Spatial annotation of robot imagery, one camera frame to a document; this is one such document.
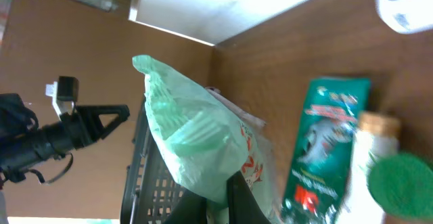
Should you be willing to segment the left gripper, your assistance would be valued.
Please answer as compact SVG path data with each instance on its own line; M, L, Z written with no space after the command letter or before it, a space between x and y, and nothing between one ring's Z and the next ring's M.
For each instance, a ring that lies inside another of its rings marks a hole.
M42 128L40 154L66 154L105 139L130 116L127 105L77 106L73 114L64 113L59 122Z

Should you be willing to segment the green lid jar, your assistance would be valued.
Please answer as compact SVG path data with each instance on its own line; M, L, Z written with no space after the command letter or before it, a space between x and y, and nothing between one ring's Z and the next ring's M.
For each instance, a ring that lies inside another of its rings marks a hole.
M379 160L367 177L371 197L395 217L432 220L432 163L409 153Z

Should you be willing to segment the mint green wipes pack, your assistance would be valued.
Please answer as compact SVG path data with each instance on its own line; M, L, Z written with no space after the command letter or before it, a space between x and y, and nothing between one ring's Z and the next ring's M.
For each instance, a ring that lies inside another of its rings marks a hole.
M228 220L227 180L242 175L270 223L278 223L275 161L265 122L149 55L143 73L150 133L175 183L206 199L216 223Z

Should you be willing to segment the white cream tube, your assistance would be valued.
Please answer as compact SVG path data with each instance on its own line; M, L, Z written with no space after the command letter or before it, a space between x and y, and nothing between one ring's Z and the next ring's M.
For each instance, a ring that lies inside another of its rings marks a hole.
M346 192L335 222L338 224L383 223L385 212L371 197L368 175L381 159L399 149L399 119L373 112L362 112L352 146Z

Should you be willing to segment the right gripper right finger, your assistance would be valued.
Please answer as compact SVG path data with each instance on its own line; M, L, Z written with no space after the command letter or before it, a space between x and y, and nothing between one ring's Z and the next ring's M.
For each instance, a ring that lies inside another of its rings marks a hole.
M270 224L257 204L242 172L227 180L229 224Z

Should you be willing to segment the green 3M gloves packet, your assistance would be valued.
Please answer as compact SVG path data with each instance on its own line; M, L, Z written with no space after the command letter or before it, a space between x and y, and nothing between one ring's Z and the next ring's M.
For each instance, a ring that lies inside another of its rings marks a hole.
M350 170L359 114L369 79L311 81L281 203L284 223L334 223Z

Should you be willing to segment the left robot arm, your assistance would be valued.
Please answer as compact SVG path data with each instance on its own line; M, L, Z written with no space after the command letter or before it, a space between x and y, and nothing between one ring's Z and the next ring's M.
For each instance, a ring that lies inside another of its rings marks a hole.
M1 185L19 183L27 173L37 176L39 183L50 185L71 168L73 150L105 139L130 116L126 105L77 106L72 113L63 113L60 120L39 127L36 114L28 109L16 93L1 95ZM70 156L65 169L50 180L33 166L49 159Z

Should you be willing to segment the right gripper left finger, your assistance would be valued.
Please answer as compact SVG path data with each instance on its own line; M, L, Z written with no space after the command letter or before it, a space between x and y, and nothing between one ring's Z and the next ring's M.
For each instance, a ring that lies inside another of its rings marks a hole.
M193 193L184 192L163 224L207 224L206 199Z

